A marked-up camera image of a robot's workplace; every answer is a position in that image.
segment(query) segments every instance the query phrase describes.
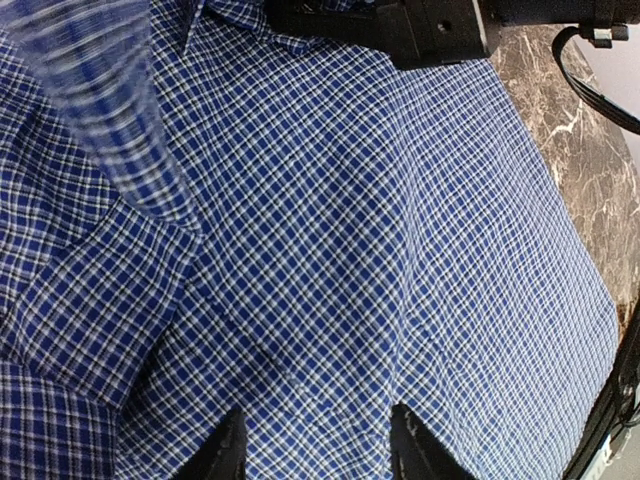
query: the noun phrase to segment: blue plaid shirt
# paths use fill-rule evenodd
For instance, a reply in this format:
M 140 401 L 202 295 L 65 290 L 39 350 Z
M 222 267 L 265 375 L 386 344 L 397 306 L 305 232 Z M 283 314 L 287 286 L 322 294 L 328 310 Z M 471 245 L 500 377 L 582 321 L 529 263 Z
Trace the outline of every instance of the blue plaid shirt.
M 167 478 L 237 405 L 249 478 L 386 478 L 397 401 L 480 478 L 561 475 L 615 309 L 488 63 L 260 0 L 0 19 L 0 476 Z

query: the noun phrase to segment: wall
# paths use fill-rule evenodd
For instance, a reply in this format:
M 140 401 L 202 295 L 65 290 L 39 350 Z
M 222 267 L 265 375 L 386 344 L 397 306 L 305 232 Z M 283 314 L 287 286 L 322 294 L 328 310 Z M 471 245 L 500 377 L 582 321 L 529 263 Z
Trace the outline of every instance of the wall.
M 630 30 L 630 40 L 615 42 L 612 50 L 595 49 L 582 39 L 577 42 L 593 68 L 602 92 L 640 117 L 640 25 L 633 25 Z M 640 136 L 623 133 L 640 170 Z

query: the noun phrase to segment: shirt collar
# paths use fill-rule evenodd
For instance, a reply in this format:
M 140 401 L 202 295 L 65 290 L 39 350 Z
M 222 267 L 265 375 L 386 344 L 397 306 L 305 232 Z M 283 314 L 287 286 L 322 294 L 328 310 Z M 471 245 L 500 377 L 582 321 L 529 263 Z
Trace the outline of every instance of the shirt collar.
M 180 0 L 183 4 L 183 33 L 181 52 L 189 48 L 202 11 L 207 6 L 218 17 L 228 23 L 251 31 L 259 41 L 286 48 L 293 54 L 304 54 L 323 40 L 318 38 L 297 38 L 274 33 L 267 24 L 264 14 L 264 0 Z M 348 10 L 356 0 L 323 0 L 330 10 Z

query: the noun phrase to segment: brown marble countertop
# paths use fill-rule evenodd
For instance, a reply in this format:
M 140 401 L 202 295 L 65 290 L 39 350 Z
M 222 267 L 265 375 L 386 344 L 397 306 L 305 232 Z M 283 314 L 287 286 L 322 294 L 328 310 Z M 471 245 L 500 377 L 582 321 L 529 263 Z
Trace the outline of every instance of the brown marble countertop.
M 640 177 L 620 128 L 565 83 L 551 55 L 560 28 L 506 29 L 492 63 L 618 306 L 622 337 L 640 292 Z M 580 78 L 596 82 L 573 42 L 564 61 Z

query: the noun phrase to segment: black plastic mount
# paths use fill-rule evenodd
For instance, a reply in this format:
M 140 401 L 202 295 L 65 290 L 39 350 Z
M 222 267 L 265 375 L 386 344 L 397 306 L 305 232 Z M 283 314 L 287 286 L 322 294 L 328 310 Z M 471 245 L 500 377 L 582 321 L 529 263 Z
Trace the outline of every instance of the black plastic mount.
M 401 70 L 489 57 L 500 42 L 496 13 L 478 0 L 376 0 L 348 12 L 325 10 L 320 0 L 266 0 L 265 9 L 279 33 L 387 52 Z

